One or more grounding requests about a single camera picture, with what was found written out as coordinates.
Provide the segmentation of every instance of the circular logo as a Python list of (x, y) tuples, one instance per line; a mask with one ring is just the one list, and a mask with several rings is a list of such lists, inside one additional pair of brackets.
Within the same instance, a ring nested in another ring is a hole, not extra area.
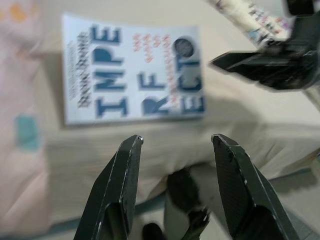
[(194, 46), (185, 38), (178, 38), (173, 44), (176, 54), (181, 57), (189, 58), (195, 53)]

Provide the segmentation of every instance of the white book cover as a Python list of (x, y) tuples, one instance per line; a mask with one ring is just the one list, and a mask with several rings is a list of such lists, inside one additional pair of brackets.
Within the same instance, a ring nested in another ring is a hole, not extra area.
[(66, 125), (203, 115), (198, 28), (63, 16)]

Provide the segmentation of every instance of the white cloth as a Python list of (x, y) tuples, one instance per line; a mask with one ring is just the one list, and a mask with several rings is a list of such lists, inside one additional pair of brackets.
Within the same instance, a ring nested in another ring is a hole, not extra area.
[(267, 39), (286, 40), (290, 25), (285, 18), (271, 15), (250, 0), (208, 0), (239, 28), (256, 46)]
[(41, 42), (34, 0), (0, 2), (0, 236), (49, 226), (48, 171), (37, 131), (32, 57)]

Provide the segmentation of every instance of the blurry background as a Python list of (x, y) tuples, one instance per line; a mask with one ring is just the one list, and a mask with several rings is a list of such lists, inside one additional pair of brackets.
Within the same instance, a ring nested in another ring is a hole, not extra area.
[[(162, 193), (166, 176), (174, 171), (212, 162), (210, 137), (222, 133), (240, 143), (268, 179), (289, 175), (273, 182), (280, 199), (311, 228), (320, 229), (320, 174), (316, 161), (320, 112), (301, 91), (272, 92), (210, 68), (208, 63), (216, 56), (255, 47), (208, 2), (4, 2), (0, 3), (4, 16), (0, 22), (0, 234), (4, 239), (12, 234), (42, 234), (50, 227), (52, 236), (40, 239), (72, 239), (93, 182), (121, 141), (133, 134), (144, 137), (138, 204)], [(258, 3), (274, 15), (283, 15), (281, 1)], [(64, 12), (131, 25), (199, 26), (205, 117), (65, 126), (61, 61)], [(28, 144), (17, 145), (17, 135), (24, 136), (22, 142)], [(162, 214), (158, 210), (139, 218), (133, 231), (139, 234), (139, 226), (151, 220), (161, 223)], [(226, 233), (214, 220), (203, 239), (210, 239), (212, 231), (216, 239), (226, 239)]]

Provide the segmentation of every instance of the teal patch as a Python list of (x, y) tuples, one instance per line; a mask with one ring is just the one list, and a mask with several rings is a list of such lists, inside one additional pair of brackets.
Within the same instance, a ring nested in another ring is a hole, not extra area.
[(34, 152), (40, 148), (39, 130), (33, 116), (18, 116), (15, 119), (15, 130), (19, 149)]

